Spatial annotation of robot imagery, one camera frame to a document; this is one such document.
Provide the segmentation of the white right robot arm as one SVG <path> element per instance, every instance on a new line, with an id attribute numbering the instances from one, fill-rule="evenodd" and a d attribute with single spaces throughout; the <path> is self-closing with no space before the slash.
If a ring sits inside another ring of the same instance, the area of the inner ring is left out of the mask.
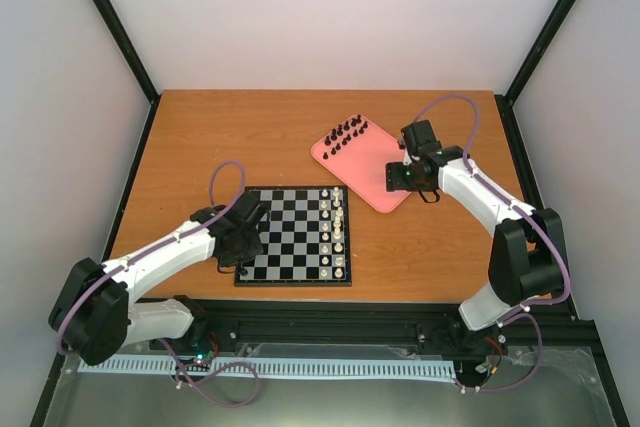
<path id="1" fill-rule="evenodd" d="M 488 282 L 462 302 L 459 313 L 466 328 L 479 331 L 505 325 L 519 312 L 542 305 L 556 291 L 564 301 L 570 277 L 559 215 L 536 209 L 490 179 L 459 146 L 444 147 L 427 120 L 401 130 L 401 162 L 386 165 L 389 192 L 427 193 L 439 201 L 442 193 L 459 202 L 492 238 Z"/>

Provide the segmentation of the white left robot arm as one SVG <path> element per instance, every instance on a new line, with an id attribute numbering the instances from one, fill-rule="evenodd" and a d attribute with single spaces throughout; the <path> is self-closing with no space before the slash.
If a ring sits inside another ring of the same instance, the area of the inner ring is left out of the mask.
<path id="1" fill-rule="evenodd" d="M 182 270 L 216 259 L 239 270 L 263 251 L 258 223 L 267 210 L 245 192 L 226 206 L 196 211 L 177 229 L 119 258 L 78 261 L 48 318 L 61 355 L 77 354 L 97 365 L 121 347 L 149 340 L 175 339 L 186 349 L 201 347 L 208 325 L 176 299 L 144 303 L 142 297 Z"/>

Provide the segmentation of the pink plastic tray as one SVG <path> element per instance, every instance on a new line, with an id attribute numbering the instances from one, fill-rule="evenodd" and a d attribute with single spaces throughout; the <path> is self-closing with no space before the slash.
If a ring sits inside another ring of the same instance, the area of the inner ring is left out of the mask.
<path id="1" fill-rule="evenodd" d="M 338 125 L 343 125 L 344 132 L 344 123 L 350 123 L 357 115 L 361 115 L 362 122 L 355 127 L 350 126 L 348 131 L 352 136 L 353 132 L 362 128 L 363 134 L 343 147 L 341 141 L 345 137 L 343 133 L 338 135 Z M 369 122 L 367 129 L 363 128 L 365 121 Z M 330 139 L 332 129 L 336 129 L 337 132 L 336 142 L 331 142 Z M 340 145 L 341 150 L 332 155 L 331 150 L 336 145 Z M 323 159 L 325 152 L 329 153 L 328 160 Z M 352 115 L 331 127 L 312 145 L 310 153 L 320 165 L 377 212 L 392 212 L 410 195 L 406 191 L 386 191 L 385 166 L 389 162 L 402 161 L 404 151 L 400 149 L 396 138 L 362 114 Z"/>

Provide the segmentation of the black and white chessboard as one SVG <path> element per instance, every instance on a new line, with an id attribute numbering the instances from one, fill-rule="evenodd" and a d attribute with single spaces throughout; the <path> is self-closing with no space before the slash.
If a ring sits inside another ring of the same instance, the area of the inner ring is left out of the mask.
<path id="1" fill-rule="evenodd" d="M 343 237 L 333 237 L 335 213 L 338 207 L 333 205 L 335 199 L 332 191 L 339 187 L 342 191 L 342 208 L 344 223 L 341 227 Z M 323 199 L 321 192 L 328 190 L 329 197 Z M 350 286 L 352 284 L 350 219 L 348 188 L 344 185 L 333 186 L 250 186 L 246 189 L 258 196 L 268 209 L 259 224 L 263 253 L 254 260 L 243 265 L 248 275 L 242 277 L 235 273 L 234 285 L 249 286 Z M 321 202 L 327 201 L 329 208 L 321 209 Z M 322 212 L 329 211 L 330 218 L 323 219 Z M 328 222 L 330 229 L 323 231 L 321 224 Z M 329 234 L 329 241 L 322 241 L 323 233 Z M 343 245 L 343 251 L 336 253 L 333 246 Z M 322 253 L 323 245 L 330 251 Z M 329 265 L 322 265 L 323 256 L 330 258 Z M 336 257 L 344 258 L 344 265 L 334 265 Z M 344 276 L 334 277 L 334 270 L 341 268 Z M 328 269 L 330 276 L 320 277 L 320 271 Z"/>

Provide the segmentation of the black aluminium frame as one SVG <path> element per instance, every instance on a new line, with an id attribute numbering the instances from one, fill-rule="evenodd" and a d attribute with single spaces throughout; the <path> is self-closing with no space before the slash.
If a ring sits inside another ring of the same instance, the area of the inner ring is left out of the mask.
<path id="1" fill-rule="evenodd" d="M 142 137 L 104 250 L 109 254 L 120 229 L 161 96 L 156 91 L 111 0 L 92 1 L 150 103 Z M 532 202 L 536 208 L 542 207 L 543 201 L 513 106 L 576 1 L 556 1 L 506 94 L 495 98 L 524 198 Z M 103 346 L 114 352 L 124 338 L 122 330 L 125 324 L 124 312 L 119 301 L 110 299 L 113 288 L 99 287 L 93 292 L 92 298 L 98 303 L 96 307 L 80 308 L 77 313 L 71 311 L 75 302 L 97 280 L 97 267 L 97 263 L 91 260 L 82 260 L 74 265 L 70 278 L 65 282 L 49 315 L 50 327 L 62 336 L 56 344 L 65 354 L 83 347 L 94 349 Z M 187 304 L 190 307 L 197 306 L 201 310 L 195 328 L 185 341 L 188 345 L 193 345 L 196 335 L 204 332 L 205 319 L 215 319 L 220 314 L 233 314 L 250 319 L 251 323 L 247 331 L 257 340 L 264 340 L 268 335 L 273 334 L 285 340 L 306 340 L 315 344 L 329 343 L 347 339 L 348 328 L 354 327 L 356 331 L 352 337 L 353 340 L 360 344 L 371 344 L 376 340 L 389 339 L 393 333 L 406 330 L 414 331 L 416 334 L 410 342 L 411 345 L 427 351 L 429 348 L 425 343 L 431 339 L 436 328 L 454 324 L 459 320 L 457 309 L 453 304 L 427 303 L 401 306 L 400 304 L 362 302 L 349 304 L 345 301 L 260 303 L 240 300 L 208 300 L 197 303 L 193 299 L 188 300 Z M 607 405 L 617 425 L 628 425 L 629 421 L 594 322 L 579 319 L 573 300 L 562 300 L 558 295 L 554 295 L 551 301 L 544 302 L 534 311 L 541 315 L 544 330 L 549 333 L 553 343 L 561 346 L 586 345 L 589 341 L 594 343 L 595 365 L 603 382 Z"/>

